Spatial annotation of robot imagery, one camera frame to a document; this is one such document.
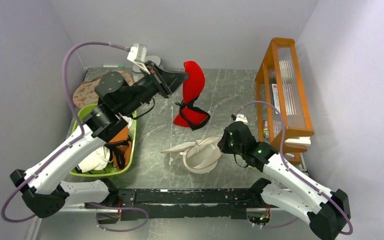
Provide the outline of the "red bra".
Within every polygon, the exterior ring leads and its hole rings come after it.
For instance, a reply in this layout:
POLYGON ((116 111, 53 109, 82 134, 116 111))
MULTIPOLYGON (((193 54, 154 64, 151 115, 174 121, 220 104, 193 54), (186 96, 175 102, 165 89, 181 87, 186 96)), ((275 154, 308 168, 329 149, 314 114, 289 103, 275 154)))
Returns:
POLYGON ((186 61, 183 65, 184 71, 189 77, 182 86, 183 99, 176 103, 179 106, 179 113, 174 118, 173 124, 194 131, 204 127, 211 118, 207 111, 194 106, 205 87, 206 78, 196 62, 186 61))

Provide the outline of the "beige mesh laundry bag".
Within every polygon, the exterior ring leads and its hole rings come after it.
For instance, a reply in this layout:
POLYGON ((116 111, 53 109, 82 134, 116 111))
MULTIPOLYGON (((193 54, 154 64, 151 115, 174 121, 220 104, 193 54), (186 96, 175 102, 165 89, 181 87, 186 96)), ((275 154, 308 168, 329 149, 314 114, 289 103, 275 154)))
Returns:
POLYGON ((188 171, 194 174, 206 174, 217 166, 222 156, 222 152, 217 146, 221 139, 221 135, 211 135, 204 139, 178 144, 162 150, 161 153, 179 153, 182 155, 183 165, 188 171))

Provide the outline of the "orange bra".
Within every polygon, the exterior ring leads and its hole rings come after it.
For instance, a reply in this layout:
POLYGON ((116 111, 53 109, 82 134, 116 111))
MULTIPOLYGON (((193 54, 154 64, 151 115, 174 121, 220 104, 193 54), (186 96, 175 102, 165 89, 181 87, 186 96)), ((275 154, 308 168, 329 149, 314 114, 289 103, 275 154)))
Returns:
POLYGON ((129 128, 124 127, 109 143, 105 145, 110 151, 110 160, 117 171, 124 170, 131 161, 133 140, 129 128))

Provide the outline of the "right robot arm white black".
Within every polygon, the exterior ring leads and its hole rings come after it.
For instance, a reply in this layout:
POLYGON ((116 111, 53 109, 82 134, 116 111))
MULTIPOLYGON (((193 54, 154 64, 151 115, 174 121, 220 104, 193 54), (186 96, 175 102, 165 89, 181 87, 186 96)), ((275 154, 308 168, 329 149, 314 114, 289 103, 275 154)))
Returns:
POLYGON ((256 141, 242 121, 228 125, 217 146, 224 154, 240 156, 247 167, 273 177, 287 187, 284 190, 271 180, 256 181, 250 193, 255 207, 274 205, 306 222, 321 240, 334 240, 349 223, 351 210, 348 195, 341 189, 325 187, 283 161, 269 143, 256 141))

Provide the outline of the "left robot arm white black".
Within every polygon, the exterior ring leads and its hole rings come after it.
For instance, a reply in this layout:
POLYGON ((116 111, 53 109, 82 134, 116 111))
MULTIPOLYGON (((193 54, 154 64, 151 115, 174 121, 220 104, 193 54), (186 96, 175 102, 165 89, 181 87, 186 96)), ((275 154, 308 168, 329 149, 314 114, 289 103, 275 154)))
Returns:
POLYGON ((145 67, 142 78, 132 85, 117 71, 104 74, 95 87, 98 105, 73 135, 35 166, 11 173, 12 182, 36 217, 50 217, 65 205, 97 203, 112 208, 118 203, 118 190, 106 178, 93 182, 64 179, 89 154, 122 131, 128 125, 126 117, 152 101, 155 95, 168 98, 190 76, 186 72, 162 69, 152 61, 147 61, 145 67))

